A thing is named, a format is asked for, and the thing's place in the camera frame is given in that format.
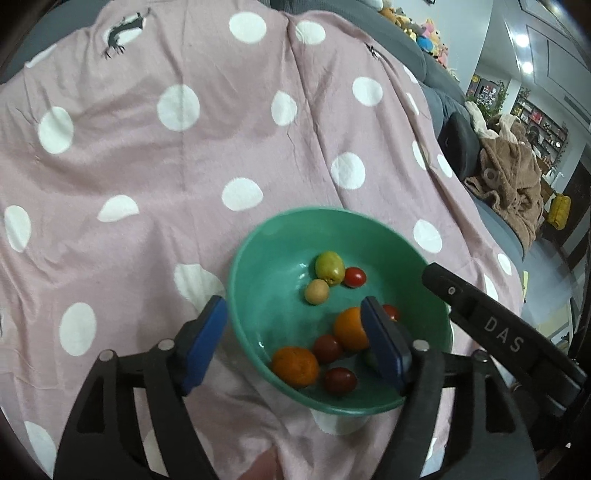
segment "black pillow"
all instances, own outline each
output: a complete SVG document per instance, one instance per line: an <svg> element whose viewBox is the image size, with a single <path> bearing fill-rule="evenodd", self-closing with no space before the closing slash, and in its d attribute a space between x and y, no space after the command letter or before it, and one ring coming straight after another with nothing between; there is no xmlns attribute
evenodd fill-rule
<svg viewBox="0 0 591 480"><path fill-rule="evenodd" d="M447 162L460 181L478 172L480 141L470 122L461 113L452 114L443 125L438 141Z"/></svg>

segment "ceiling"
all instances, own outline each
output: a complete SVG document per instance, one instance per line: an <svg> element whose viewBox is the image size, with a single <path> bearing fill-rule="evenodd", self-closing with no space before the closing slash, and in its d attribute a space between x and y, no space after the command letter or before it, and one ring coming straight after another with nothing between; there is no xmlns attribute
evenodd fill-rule
<svg viewBox="0 0 591 480"><path fill-rule="evenodd" d="M502 1L495 1L492 5L491 21L488 24L479 61L506 73L507 78L518 79L521 77L521 71L505 24L503 4Z"/></svg>
<svg viewBox="0 0 591 480"><path fill-rule="evenodd" d="M529 36L530 45L515 44L517 34ZM525 86L543 88L591 131L591 72L568 33L537 0L495 0L480 61ZM534 66L531 75L521 73L526 61Z"/></svg>

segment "orange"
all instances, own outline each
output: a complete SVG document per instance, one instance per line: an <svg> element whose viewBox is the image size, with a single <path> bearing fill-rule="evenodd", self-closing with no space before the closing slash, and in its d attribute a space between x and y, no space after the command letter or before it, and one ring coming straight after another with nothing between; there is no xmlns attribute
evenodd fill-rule
<svg viewBox="0 0 591 480"><path fill-rule="evenodd" d="M292 388L304 388L318 379L320 367L312 352L298 346L285 346L273 355L271 371Z"/></svg>
<svg viewBox="0 0 591 480"><path fill-rule="evenodd" d="M351 307L342 311L333 325L333 334L350 352L369 348L369 339L361 325L361 308Z"/></svg>

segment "cherry tomato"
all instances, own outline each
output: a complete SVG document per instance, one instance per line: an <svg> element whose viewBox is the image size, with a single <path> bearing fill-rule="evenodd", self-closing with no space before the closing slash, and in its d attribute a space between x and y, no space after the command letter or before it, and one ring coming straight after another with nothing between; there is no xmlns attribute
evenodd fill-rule
<svg viewBox="0 0 591 480"><path fill-rule="evenodd" d="M367 275L363 270L357 267L349 267L345 270L345 279L343 283L349 288L359 288L367 282Z"/></svg>
<svg viewBox="0 0 591 480"><path fill-rule="evenodd" d="M357 377L344 367L331 368L324 375L324 389L331 395L340 397L357 387Z"/></svg>
<svg viewBox="0 0 591 480"><path fill-rule="evenodd" d="M388 304L382 305L382 307L384 308L386 313L388 315L390 315L390 318L392 320L394 320L396 322L397 320L400 319L400 310L398 310L396 307L392 307L391 305L388 305Z"/></svg>
<svg viewBox="0 0 591 480"><path fill-rule="evenodd" d="M343 347L332 335L323 335L314 342L312 353L320 365L326 365L336 362L343 355Z"/></svg>

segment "stuffed animal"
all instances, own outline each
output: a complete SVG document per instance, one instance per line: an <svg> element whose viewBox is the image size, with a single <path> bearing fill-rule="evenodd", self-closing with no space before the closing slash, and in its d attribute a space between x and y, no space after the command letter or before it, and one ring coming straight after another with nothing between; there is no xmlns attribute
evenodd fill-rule
<svg viewBox="0 0 591 480"><path fill-rule="evenodd" d="M424 37L423 35L417 37L417 45L421 47L422 51L426 51L427 53L431 53L434 47L431 39Z"/></svg>
<svg viewBox="0 0 591 480"><path fill-rule="evenodd" d="M417 41L416 33L412 28L410 28L410 25L413 24L413 21L404 15L402 8L398 7L396 10L393 8L383 8L379 13L389 19L394 25L402 28L402 31L406 33L406 35L408 35L412 41Z"/></svg>
<svg viewBox="0 0 591 480"><path fill-rule="evenodd" d="M444 67L447 68L447 56L449 54L449 48L445 43L439 45L439 56L437 61Z"/></svg>
<svg viewBox="0 0 591 480"><path fill-rule="evenodd" d="M441 34L439 33L439 30L435 29L435 24L431 18L427 18L422 25L422 28L423 33L420 37L417 37L417 45L421 47L423 51L437 57L439 54L439 44L441 43Z"/></svg>

